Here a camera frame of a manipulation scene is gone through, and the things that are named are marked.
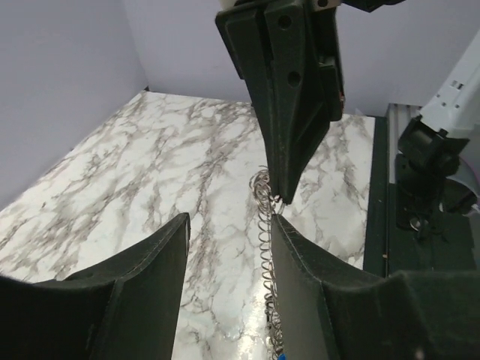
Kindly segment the metal numbered key ring disc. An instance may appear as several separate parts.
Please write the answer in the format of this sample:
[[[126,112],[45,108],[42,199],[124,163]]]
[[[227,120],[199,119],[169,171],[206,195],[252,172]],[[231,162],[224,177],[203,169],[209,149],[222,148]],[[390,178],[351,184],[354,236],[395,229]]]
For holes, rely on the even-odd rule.
[[[266,289],[264,296],[267,329],[266,344],[270,359],[277,359],[278,355],[284,353],[284,341],[281,330],[281,318],[277,311],[278,300],[272,257],[271,230],[272,217],[281,215],[285,205],[279,196],[272,195],[267,166],[261,166],[259,171],[250,178],[249,187],[256,203],[258,216],[257,238],[262,260],[262,283]]]

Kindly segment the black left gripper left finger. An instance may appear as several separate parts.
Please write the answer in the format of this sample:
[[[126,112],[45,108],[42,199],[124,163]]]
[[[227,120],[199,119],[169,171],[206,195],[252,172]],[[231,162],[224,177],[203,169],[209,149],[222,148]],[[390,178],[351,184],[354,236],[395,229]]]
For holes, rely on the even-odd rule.
[[[137,244],[65,278],[1,278],[3,359],[170,359],[191,222],[175,216]]]

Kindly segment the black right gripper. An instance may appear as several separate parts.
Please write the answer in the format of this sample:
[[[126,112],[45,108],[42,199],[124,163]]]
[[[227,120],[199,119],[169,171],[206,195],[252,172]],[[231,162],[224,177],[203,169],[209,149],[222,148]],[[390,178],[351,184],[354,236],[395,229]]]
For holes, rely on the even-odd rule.
[[[286,204],[344,109],[337,8],[316,5],[240,3],[215,17],[262,131],[272,193]]]

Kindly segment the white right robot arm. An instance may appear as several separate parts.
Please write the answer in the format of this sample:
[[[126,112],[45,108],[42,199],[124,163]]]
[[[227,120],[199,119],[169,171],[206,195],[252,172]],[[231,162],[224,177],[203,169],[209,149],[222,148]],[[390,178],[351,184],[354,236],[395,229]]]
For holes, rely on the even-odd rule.
[[[265,144],[270,196],[290,204],[332,122],[344,114],[338,1],[222,1],[215,24],[244,80]],[[413,117],[397,147],[397,222],[418,239],[443,232],[446,179],[479,124],[479,39]]]

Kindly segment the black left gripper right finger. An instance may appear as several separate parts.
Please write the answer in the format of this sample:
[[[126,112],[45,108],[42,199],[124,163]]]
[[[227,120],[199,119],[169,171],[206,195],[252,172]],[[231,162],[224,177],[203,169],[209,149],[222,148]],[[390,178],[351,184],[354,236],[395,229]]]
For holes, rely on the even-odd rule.
[[[306,239],[284,217],[271,247],[288,359],[477,359],[479,273],[377,277]]]

